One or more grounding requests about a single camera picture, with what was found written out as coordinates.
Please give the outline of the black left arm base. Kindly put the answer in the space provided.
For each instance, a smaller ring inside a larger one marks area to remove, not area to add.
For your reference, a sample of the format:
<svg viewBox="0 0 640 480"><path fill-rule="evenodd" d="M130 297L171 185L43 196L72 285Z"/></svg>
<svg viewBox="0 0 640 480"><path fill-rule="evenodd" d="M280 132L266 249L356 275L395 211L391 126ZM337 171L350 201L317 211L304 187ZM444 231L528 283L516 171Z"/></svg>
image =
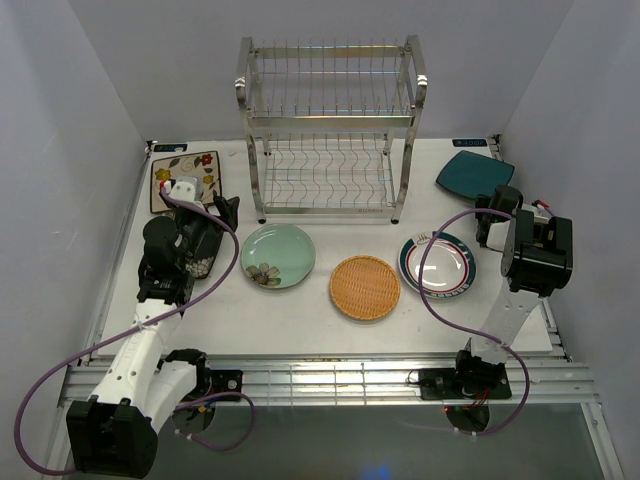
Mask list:
<svg viewBox="0 0 640 480"><path fill-rule="evenodd" d="M204 368L197 372L196 386L185 397L185 400L196 400L215 393L240 392L243 386L243 376L242 370Z"/></svg>

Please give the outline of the dark teal square plate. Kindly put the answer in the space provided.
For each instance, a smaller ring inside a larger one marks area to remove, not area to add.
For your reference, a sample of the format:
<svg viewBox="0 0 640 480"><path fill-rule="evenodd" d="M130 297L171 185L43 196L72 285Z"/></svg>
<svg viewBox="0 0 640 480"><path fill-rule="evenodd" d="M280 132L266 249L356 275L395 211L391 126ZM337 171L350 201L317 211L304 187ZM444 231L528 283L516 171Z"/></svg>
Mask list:
<svg viewBox="0 0 640 480"><path fill-rule="evenodd" d="M492 157L466 150L454 155L436 177L444 191L466 200L491 196L497 186L508 185L515 167Z"/></svg>

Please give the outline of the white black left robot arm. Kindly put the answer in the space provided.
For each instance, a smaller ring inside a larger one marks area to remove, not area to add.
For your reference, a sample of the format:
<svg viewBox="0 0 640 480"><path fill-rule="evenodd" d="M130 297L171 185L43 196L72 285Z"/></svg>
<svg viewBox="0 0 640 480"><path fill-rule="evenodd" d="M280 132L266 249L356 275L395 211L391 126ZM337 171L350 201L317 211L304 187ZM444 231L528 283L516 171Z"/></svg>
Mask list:
<svg viewBox="0 0 640 480"><path fill-rule="evenodd" d="M152 218L142 231L132 332L89 398L73 402L66 415L81 472L145 477L158 433L175 407L185 398L205 397L212 387L203 352L176 350L161 357L195 282L209 275L224 234L236 231L240 200L215 197L216 214L197 201L166 204L171 215Z"/></svg>

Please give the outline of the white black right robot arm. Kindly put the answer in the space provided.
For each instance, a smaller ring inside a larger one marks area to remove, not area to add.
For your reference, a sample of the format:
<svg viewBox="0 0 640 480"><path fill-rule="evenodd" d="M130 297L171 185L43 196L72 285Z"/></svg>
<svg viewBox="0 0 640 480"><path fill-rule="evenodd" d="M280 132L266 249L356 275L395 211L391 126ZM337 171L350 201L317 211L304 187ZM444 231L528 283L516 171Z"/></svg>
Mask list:
<svg viewBox="0 0 640 480"><path fill-rule="evenodd" d="M501 185L491 196L480 195L476 241L488 247L504 235L498 296L480 335L472 335L456 356L451 382L464 397L483 395L507 385L505 363L525 321L543 298L564 288L573 272L573 222L544 219L524 206L522 193Z"/></svg>

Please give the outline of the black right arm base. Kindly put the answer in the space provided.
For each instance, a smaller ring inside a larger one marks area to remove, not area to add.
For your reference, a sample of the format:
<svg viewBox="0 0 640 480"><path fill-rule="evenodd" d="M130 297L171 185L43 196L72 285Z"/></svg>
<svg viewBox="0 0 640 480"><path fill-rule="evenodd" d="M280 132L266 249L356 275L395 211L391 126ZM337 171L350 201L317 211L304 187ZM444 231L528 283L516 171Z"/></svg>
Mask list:
<svg viewBox="0 0 640 480"><path fill-rule="evenodd" d="M411 370L406 378L409 386L419 389L422 400L506 400L512 391L506 375L489 386L463 380L454 368L420 368Z"/></svg>

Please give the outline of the woven bamboo round plate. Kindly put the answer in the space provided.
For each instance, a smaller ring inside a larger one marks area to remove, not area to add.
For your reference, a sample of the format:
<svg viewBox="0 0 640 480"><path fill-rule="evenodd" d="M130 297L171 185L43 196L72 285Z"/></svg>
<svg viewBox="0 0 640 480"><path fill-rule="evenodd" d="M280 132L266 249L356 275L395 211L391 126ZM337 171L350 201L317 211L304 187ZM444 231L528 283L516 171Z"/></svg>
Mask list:
<svg viewBox="0 0 640 480"><path fill-rule="evenodd" d="M376 321L398 304L401 285L394 269L383 260L353 256L336 266L329 281L333 304L357 321Z"/></svg>

